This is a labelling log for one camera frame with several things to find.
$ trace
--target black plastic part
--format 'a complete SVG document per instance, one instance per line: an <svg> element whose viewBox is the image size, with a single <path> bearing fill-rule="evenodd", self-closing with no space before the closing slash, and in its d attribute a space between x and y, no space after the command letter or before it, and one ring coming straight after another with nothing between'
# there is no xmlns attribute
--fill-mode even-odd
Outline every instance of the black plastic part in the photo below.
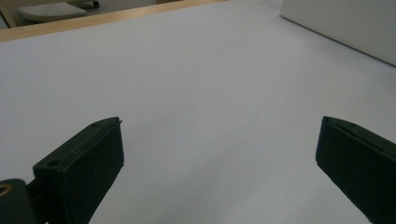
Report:
<svg viewBox="0 0 396 224"><path fill-rule="evenodd" d="M20 179L0 181L0 223L38 224L26 184Z"/></svg>
<svg viewBox="0 0 396 224"><path fill-rule="evenodd" d="M86 224L123 166L119 118L97 121L34 166L49 223Z"/></svg>
<svg viewBox="0 0 396 224"><path fill-rule="evenodd" d="M396 223L396 145L357 124L323 117L318 166L375 224Z"/></svg>

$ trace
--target white table surface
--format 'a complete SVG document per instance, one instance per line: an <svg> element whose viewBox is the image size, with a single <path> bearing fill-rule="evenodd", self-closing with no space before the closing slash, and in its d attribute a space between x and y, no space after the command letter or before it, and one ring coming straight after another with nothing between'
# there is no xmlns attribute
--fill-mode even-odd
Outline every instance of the white table surface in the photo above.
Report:
<svg viewBox="0 0 396 224"><path fill-rule="evenodd" d="M362 224L317 167L322 116L396 142L396 68L230 2L0 43L0 179L119 116L108 223Z"/></svg>

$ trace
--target screw hole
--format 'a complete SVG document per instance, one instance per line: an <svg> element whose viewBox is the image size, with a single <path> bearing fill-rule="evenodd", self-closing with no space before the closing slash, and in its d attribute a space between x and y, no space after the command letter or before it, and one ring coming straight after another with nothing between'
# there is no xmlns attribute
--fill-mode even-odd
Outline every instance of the screw hole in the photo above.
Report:
<svg viewBox="0 0 396 224"><path fill-rule="evenodd" d="M54 166L57 166L57 165L59 165L59 161L50 161L49 163L48 163L48 166L49 167L54 167Z"/></svg>

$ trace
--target brass screw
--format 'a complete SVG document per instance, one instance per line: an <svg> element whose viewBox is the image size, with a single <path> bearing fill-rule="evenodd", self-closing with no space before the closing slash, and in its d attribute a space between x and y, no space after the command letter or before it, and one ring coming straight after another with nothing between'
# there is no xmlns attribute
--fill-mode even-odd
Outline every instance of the brass screw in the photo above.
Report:
<svg viewBox="0 0 396 224"><path fill-rule="evenodd" d="M0 185L0 197L8 194L12 190L12 185Z"/></svg>

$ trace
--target wooden table edge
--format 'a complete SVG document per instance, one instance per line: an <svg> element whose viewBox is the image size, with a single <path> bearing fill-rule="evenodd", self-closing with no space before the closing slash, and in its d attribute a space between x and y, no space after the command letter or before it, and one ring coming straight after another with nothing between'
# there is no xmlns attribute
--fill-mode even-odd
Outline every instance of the wooden table edge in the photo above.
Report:
<svg viewBox="0 0 396 224"><path fill-rule="evenodd" d="M123 21L132 18L143 17L155 13L161 13L170 10L182 9L185 7L196 7L228 0L185 0L159 4L149 7L137 7L122 11L109 12L99 15L92 15L82 18L76 18L65 21L54 21L37 25L22 26L0 30L0 42L21 39L37 35L53 34L62 31L75 30L83 27L94 26L114 21Z"/></svg>

